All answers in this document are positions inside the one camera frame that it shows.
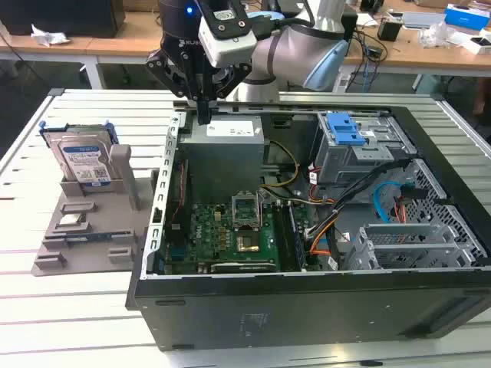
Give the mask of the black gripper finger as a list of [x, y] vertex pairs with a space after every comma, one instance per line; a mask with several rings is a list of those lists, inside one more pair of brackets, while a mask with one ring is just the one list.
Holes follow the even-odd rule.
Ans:
[[204, 123], [209, 124], [212, 102], [227, 97], [251, 72], [251, 64], [224, 68], [206, 65], [204, 68]]
[[198, 74], [190, 53], [181, 51], [179, 62], [170, 65], [163, 50], [153, 52], [147, 59], [147, 70], [177, 97], [185, 97], [196, 110], [197, 121], [204, 124], [204, 99]]

